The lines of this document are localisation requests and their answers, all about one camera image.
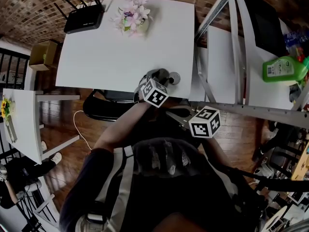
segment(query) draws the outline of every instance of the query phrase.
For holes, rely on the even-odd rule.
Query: bottle label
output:
[[[294,66],[291,62],[280,59],[271,65],[267,65],[267,77],[293,75]]]

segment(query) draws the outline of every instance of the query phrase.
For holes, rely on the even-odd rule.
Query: cardboard box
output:
[[[49,70],[53,66],[56,49],[57,43],[50,40],[35,44],[30,54],[29,67],[36,71]]]

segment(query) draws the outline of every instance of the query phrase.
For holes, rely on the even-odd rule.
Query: dark blue sleeve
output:
[[[62,232],[75,231],[77,220],[89,210],[112,171],[112,166],[112,152],[105,149],[92,150],[62,205],[59,220]]]

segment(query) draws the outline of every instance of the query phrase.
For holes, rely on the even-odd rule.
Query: brick wall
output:
[[[216,0],[177,0],[194,3],[196,8],[196,26],[202,22]],[[265,0],[270,3],[288,21],[304,21],[299,14],[298,0]],[[64,0],[0,0],[0,34],[4,34],[7,41],[22,45],[27,48],[39,41],[53,38],[62,42],[65,37],[63,28],[65,19],[54,7],[56,2],[65,14],[71,7]],[[306,7],[302,10],[308,17]],[[213,24],[229,30],[228,7],[218,15]]]

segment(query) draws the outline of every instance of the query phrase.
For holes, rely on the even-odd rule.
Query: table leg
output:
[[[66,142],[62,143],[61,145],[48,150],[47,152],[41,154],[41,160],[44,160],[48,157],[50,157],[51,155],[57,153],[58,151],[62,150],[63,148],[65,148],[66,146],[69,146],[70,144],[74,143],[75,141],[79,140],[80,136],[76,135],[73,138],[71,138],[70,140],[67,140]]]
[[[79,100],[79,95],[37,95],[38,102]]]

